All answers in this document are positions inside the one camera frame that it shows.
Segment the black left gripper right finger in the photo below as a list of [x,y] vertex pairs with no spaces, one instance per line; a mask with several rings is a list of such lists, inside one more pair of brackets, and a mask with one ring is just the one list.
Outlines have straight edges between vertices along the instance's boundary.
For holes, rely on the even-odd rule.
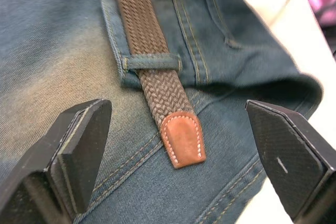
[[335,223],[335,150],[298,112],[248,100],[260,161],[293,223]]

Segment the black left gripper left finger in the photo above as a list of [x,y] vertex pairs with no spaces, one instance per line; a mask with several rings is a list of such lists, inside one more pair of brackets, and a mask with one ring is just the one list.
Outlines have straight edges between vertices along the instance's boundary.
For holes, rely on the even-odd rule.
[[58,115],[1,184],[1,223],[73,223],[87,211],[111,111],[96,99]]

